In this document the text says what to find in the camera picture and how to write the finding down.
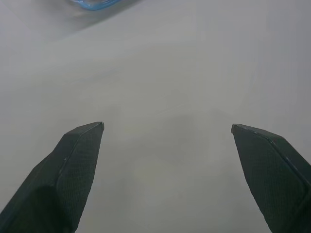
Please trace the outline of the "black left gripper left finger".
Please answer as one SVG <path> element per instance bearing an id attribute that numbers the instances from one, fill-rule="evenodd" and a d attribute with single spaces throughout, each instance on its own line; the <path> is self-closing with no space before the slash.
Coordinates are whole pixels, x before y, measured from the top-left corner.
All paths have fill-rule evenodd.
<path id="1" fill-rule="evenodd" d="M 74 233 L 90 193 L 103 122 L 62 136 L 38 163 L 0 214 L 2 233 Z"/>

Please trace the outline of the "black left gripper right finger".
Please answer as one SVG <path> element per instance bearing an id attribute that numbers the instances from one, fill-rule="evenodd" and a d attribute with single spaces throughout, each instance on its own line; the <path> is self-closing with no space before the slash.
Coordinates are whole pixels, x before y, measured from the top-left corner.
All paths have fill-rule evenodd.
<path id="1" fill-rule="evenodd" d="M 273 233 L 311 231 L 311 166 L 282 136 L 233 124 L 239 159 L 257 206 Z"/>

